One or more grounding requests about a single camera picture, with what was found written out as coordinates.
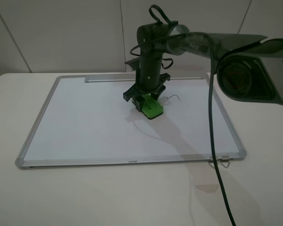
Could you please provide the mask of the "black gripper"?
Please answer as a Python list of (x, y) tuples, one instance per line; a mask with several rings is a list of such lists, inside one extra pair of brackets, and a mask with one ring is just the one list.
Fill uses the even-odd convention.
[(155, 100), (165, 91), (164, 83), (170, 80), (168, 73), (161, 74), (162, 57), (140, 56), (126, 61), (126, 65), (135, 71), (135, 84), (123, 93), (125, 101), (132, 98), (137, 111), (141, 112), (145, 102), (143, 95), (150, 94)]

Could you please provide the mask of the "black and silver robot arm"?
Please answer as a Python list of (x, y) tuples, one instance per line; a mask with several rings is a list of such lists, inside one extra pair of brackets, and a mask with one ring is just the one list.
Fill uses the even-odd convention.
[(127, 62), (135, 71), (135, 84), (124, 94), (137, 109), (143, 95), (157, 99), (165, 90), (162, 74), (165, 53), (191, 53), (210, 59), (213, 75), (232, 100), (283, 105), (283, 39), (263, 35), (190, 32), (184, 25), (148, 24), (137, 30), (140, 55)]

